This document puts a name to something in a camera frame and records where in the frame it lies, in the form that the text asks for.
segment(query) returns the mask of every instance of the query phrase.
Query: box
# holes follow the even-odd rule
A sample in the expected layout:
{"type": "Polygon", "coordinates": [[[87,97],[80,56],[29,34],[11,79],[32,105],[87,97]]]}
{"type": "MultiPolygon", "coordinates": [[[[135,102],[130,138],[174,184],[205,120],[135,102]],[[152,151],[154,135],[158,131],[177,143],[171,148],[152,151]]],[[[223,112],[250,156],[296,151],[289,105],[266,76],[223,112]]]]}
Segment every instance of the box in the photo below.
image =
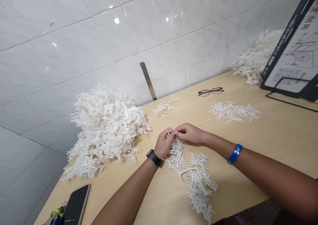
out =
{"type": "Polygon", "coordinates": [[[261,76],[262,89],[318,99],[318,0],[300,1],[261,76]]]}

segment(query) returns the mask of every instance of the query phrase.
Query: smartwatch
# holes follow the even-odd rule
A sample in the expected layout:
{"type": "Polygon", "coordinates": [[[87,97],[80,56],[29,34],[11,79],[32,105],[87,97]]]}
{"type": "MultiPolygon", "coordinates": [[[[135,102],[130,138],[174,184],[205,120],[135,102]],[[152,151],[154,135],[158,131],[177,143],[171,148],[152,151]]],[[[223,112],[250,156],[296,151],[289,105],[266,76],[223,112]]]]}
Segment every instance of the smartwatch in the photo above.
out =
{"type": "Polygon", "coordinates": [[[152,159],[152,161],[156,164],[156,166],[159,166],[161,164],[161,159],[159,159],[155,153],[153,152],[153,149],[151,149],[148,154],[147,157],[152,159]]]}

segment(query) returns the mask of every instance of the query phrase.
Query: phone screen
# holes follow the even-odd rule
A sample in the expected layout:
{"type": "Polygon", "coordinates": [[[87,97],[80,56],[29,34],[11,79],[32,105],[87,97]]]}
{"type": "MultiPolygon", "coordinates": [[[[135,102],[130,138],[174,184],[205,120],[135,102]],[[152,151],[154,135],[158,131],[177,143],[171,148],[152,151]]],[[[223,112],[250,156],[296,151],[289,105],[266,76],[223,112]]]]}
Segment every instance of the phone screen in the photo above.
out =
{"type": "Polygon", "coordinates": [[[79,225],[81,223],[89,189],[90,185],[86,185],[71,194],[63,215],[65,225],[79,225]]]}

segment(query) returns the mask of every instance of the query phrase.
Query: wooden table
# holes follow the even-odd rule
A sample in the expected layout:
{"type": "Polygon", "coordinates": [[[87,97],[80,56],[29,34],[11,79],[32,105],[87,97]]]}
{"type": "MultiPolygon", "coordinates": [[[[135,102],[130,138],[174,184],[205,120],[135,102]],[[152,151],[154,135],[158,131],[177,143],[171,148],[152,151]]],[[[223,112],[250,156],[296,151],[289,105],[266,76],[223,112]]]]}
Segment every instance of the wooden table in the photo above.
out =
{"type": "MultiPolygon", "coordinates": [[[[149,133],[150,137],[138,139],[136,143],[136,147],[142,149],[142,153],[137,155],[139,164],[146,159],[147,152],[154,148],[160,132],[167,127],[176,128],[189,122],[318,178],[318,114],[266,98],[267,93],[257,85],[247,85],[244,78],[235,77],[228,72],[144,105],[143,111],[152,132],[149,133]],[[223,87],[225,92],[220,95],[210,94],[208,97],[198,96],[198,91],[214,87],[223,87]],[[172,97],[181,98],[180,102],[172,104],[177,110],[157,118],[153,110],[160,102],[167,103],[172,97]],[[245,120],[245,123],[226,124],[226,120],[215,122],[214,117],[209,114],[211,108],[208,105],[214,100],[232,101],[238,105],[250,103],[263,113],[263,117],[252,122],[245,120]]],[[[292,100],[318,108],[318,105],[301,99],[292,100]]],[[[215,212],[212,222],[268,199],[266,194],[214,151],[204,146],[185,146],[188,165],[190,152],[201,152],[210,158],[210,177],[220,187],[211,197],[215,212]]],[[[112,162],[106,165],[98,178],[76,178],[65,185],[59,181],[35,224],[43,224],[50,212],[66,202],[74,190],[90,183],[92,187],[82,222],[83,225],[90,225],[104,204],[137,167],[129,162],[112,162]]],[[[134,224],[207,224],[202,214],[196,214],[187,191],[188,188],[179,175],[164,164],[154,174],[134,224]]]]}

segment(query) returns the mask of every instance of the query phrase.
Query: eyeglass lens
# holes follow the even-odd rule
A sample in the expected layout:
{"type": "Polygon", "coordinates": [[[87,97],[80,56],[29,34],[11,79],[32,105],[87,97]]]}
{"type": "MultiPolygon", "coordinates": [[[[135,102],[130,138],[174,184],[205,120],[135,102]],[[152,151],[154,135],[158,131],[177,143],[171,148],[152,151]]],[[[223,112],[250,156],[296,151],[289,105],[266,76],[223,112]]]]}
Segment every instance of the eyeglass lens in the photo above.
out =
{"type": "Polygon", "coordinates": [[[210,94],[210,91],[209,90],[203,90],[200,93],[201,93],[201,96],[208,96],[210,94]]]}
{"type": "Polygon", "coordinates": [[[221,94],[223,91],[222,91],[221,88],[216,88],[216,89],[213,89],[212,92],[213,92],[214,94],[221,94]]]}

